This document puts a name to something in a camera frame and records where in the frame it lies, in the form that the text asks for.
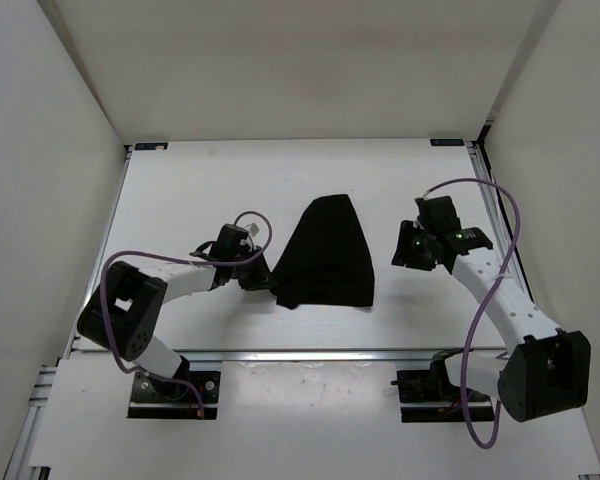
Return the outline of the front aluminium rail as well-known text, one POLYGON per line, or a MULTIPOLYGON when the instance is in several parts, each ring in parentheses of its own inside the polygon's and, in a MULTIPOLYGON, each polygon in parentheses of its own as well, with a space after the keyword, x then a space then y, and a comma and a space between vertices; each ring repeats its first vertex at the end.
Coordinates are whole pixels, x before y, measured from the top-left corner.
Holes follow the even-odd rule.
POLYGON ((202 362, 408 362, 429 361, 431 349, 189 350, 181 355, 202 362))

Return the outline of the left blue corner label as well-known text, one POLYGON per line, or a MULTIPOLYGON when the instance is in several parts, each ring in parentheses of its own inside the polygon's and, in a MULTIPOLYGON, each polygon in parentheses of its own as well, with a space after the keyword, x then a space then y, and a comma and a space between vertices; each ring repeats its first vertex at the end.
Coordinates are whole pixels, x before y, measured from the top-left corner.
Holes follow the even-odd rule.
POLYGON ((168 148, 168 142, 138 142, 134 145, 135 151, 164 151, 168 148))

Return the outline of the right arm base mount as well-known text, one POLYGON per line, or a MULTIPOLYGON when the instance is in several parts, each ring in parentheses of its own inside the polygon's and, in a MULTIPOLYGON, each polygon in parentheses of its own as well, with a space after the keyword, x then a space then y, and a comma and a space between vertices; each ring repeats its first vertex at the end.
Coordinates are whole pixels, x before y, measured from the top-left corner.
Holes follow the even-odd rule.
POLYGON ((398 390, 402 423, 460 423, 464 421, 460 388, 449 382, 444 361, 460 355, 450 349, 433 355, 427 369, 398 370, 391 385, 398 390))

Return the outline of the right blue corner label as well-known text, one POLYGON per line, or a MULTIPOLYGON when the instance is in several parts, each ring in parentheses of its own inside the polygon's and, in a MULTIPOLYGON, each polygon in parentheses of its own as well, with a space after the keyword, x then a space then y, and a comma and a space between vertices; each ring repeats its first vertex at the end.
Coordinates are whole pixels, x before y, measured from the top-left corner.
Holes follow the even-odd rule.
POLYGON ((465 142, 462 139, 431 138, 430 145, 432 147, 464 147, 465 142))

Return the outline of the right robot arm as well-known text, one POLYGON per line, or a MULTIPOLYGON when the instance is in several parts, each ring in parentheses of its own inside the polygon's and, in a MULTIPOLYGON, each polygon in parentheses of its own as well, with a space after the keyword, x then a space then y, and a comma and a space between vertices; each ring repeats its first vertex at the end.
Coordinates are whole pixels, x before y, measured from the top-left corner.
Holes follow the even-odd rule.
POLYGON ((586 404, 590 342, 580 331, 564 330, 500 272, 493 244, 480 229, 433 234, 404 220, 392 263, 425 271, 444 266, 483 308, 506 346, 505 359, 464 356, 459 349, 435 354, 429 375, 435 396, 454 400, 467 386, 500 401, 518 422, 586 404))

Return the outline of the blue corner label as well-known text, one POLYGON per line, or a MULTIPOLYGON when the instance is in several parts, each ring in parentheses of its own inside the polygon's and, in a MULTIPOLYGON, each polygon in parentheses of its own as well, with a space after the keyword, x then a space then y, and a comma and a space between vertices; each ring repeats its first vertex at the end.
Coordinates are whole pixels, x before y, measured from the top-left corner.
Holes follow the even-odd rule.
POLYGON ((462 139, 431 138, 430 145, 432 147, 464 147, 465 142, 462 139))
POLYGON ((168 148, 168 142, 138 142, 134 145, 135 151, 164 151, 168 148))

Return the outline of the left aluminium frame rail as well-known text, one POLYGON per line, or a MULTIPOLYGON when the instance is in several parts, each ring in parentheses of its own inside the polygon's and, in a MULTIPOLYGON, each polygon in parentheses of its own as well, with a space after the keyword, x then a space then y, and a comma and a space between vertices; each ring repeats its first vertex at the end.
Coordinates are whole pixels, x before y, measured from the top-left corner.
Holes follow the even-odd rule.
POLYGON ((49 466, 30 465, 33 447, 51 394, 57 368, 43 366, 28 400, 28 410, 3 478, 6 480, 47 480, 49 466))

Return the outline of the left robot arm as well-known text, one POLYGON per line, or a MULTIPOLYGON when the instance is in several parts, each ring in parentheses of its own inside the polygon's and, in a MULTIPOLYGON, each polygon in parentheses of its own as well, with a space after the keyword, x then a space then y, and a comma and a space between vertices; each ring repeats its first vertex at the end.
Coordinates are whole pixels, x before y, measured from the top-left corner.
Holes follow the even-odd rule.
POLYGON ((194 293, 210 292, 232 280, 245 291, 268 289, 273 277, 262 249, 247 243, 222 247, 208 241, 189 261, 163 257, 141 269, 119 258, 109 259, 101 282, 81 312, 79 334, 110 351, 119 370, 140 373, 169 401, 200 397, 190 379, 190 363, 155 335, 164 304, 194 293))

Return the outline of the black skirt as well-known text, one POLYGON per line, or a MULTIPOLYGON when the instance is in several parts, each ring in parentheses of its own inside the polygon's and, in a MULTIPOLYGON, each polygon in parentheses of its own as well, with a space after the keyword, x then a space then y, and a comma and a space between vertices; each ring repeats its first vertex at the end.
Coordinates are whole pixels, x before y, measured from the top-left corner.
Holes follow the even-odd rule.
POLYGON ((375 273, 350 197, 314 199, 305 209, 273 270, 270 291, 279 306, 370 308, 375 273))

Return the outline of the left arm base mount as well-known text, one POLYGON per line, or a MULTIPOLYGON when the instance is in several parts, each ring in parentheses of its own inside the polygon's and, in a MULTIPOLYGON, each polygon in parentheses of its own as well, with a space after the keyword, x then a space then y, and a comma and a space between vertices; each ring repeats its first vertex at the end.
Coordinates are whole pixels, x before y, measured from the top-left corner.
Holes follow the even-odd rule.
POLYGON ((221 372, 197 370, 191 364, 188 364, 188 368, 186 381, 198 394, 187 385, 135 373, 127 417, 149 420, 216 420, 221 372))

